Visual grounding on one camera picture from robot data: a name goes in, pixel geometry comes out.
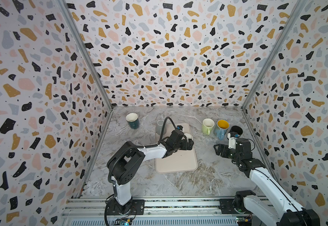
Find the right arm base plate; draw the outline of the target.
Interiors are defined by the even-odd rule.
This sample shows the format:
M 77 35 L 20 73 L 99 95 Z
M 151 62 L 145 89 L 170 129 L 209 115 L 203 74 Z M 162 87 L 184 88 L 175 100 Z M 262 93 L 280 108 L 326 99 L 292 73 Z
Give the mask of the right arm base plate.
M 251 214 L 245 208 L 243 198 L 219 199 L 219 209 L 222 214 Z

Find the blue butterfly mug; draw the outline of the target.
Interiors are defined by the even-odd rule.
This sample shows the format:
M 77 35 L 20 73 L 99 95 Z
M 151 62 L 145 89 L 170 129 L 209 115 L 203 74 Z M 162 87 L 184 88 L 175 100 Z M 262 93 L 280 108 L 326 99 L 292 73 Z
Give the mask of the blue butterfly mug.
M 229 128 L 229 123 L 226 120 L 218 120 L 213 131 L 213 134 L 216 136 L 218 140 L 223 140 L 227 130 Z

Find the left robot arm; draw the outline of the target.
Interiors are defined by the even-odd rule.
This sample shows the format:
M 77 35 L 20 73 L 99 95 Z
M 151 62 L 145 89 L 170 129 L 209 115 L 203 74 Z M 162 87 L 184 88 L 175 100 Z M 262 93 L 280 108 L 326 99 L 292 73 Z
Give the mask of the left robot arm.
M 113 185 L 115 204 L 126 207 L 132 202 L 130 181 L 141 164 L 152 159 L 163 159 L 179 150 L 192 150 L 194 141 L 179 127 L 171 135 L 155 144 L 139 146 L 127 141 L 108 161 L 108 182 Z

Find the white mug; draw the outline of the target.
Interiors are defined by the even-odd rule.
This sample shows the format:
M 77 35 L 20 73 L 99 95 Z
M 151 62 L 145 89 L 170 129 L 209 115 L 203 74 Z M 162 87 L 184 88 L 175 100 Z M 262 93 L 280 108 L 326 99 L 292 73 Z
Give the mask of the white mug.
M 185 133 L 184 135 L 185 135 L 187 140 L 193 139 L 193 136 L 191 134 Z

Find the grey mug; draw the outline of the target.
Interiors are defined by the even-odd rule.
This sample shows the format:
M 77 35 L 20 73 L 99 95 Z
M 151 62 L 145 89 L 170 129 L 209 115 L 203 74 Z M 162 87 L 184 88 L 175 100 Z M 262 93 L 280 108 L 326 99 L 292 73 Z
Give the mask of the grey mug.
M 158 120 L 156 124 L 156 134 L 161 135 L 163 129 L 164 129 L 163 134 L 165 134 L 166 127 L 164 125 L 164 120 Z

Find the black mug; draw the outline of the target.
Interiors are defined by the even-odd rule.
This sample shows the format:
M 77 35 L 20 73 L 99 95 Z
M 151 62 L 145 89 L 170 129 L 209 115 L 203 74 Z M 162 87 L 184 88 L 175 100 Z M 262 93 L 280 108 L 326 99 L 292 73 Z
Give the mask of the black mug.
M 241 136 L 243 134 L 243 129 L 239 126 L 233 125 L 229 130 L 229 133 L 232 133 L 232 132 L 235 132 L 239 136 Z

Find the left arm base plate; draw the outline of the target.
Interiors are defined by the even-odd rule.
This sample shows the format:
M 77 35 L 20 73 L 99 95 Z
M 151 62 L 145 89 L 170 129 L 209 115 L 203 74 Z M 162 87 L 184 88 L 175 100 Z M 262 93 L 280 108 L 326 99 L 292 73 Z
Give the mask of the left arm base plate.
M 113 198 L 107 203 L 107 215 L 143 215 L 145 207 L 144 199 L 131 199 L 128 203 L 120 205 L 118 201 Z

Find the dark teal mug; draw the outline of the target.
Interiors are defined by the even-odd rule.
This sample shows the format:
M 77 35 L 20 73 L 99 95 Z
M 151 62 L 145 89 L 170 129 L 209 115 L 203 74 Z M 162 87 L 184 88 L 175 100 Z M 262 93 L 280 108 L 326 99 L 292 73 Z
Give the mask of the dark teal mug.
M 131 129 L 136 130 L 139 128 L 139 119 L 136 113 L 129 113 L 126 115 L 126 121 Z

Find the light green mug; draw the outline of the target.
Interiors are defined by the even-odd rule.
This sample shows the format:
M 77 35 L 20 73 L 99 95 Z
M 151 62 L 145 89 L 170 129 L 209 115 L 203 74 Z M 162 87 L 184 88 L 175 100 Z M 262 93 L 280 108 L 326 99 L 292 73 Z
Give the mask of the light green mug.
M 202 122 L 202 133 L 204 135 L 210 135 L 214 126 L 215 126 L 215 122 L 212 119 L 205 118 Z

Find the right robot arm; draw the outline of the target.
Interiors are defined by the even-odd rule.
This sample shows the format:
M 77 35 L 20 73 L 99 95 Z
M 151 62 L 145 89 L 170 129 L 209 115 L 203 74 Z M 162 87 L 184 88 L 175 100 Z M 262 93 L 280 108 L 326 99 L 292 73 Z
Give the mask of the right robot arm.
M 229 139 L 229 144 L 213 146 L 216 155 L 230 159 L 254 182 L 270 201 L 271 207 L 251 190 L 237 191 L 232 207 L 237 213 L 254 214 L 267 226 L 319 226 L 314 210 L 305 209 L 295 201 L 271 176 L 261 160 L 252 156 L 251 143 L 245 138 Z

